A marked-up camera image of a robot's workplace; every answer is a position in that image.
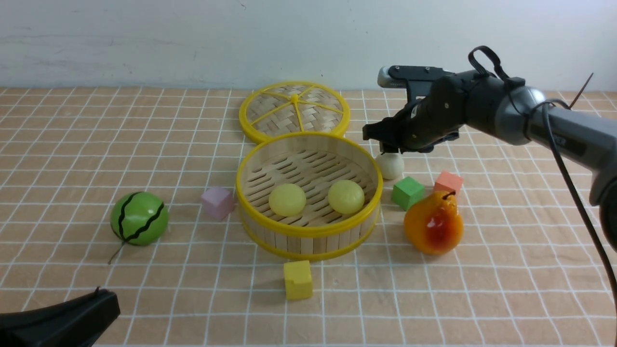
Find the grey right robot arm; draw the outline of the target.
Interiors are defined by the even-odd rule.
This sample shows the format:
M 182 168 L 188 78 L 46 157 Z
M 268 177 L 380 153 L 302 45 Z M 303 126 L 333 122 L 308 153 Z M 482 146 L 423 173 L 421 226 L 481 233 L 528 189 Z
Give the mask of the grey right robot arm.
M 514 79 L 515 86 L 475 70 L 452 73 L 433 67 L 384 67 L 377 83 L 405 88 L 408 103 L 397 114 L 363 126 L 364 140 L 383 152 L 431 152 L 458 138 L 467 125 L 505 143 L 531 141 L 550 147 L 592 172 L 589 202 L 600 207 L 600 225 L 616 246 L 616 121 L 558 107 L 540 90 Z

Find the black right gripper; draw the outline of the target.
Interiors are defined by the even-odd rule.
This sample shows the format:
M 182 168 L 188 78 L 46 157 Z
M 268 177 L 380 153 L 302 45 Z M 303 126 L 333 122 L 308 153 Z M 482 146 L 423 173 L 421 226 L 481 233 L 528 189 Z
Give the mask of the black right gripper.
M 405 82 L 408 103 L 394 116 L 362 128 L 364 141 L 375 140 L 382 152 L 431 152 L 435 145 L 458 138 L 471 119 L 471 74 L 447 73 L 432 80 L 428 94 L 415 99 L 413 83 Z

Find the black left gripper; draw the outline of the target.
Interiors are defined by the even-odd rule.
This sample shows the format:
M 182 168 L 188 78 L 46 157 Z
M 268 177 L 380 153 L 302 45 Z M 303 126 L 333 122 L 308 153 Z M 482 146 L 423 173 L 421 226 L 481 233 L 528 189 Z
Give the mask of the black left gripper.
M 0 316 L 2 347 L 92 347 L 121 314 L 107 289 L 69 301 Z

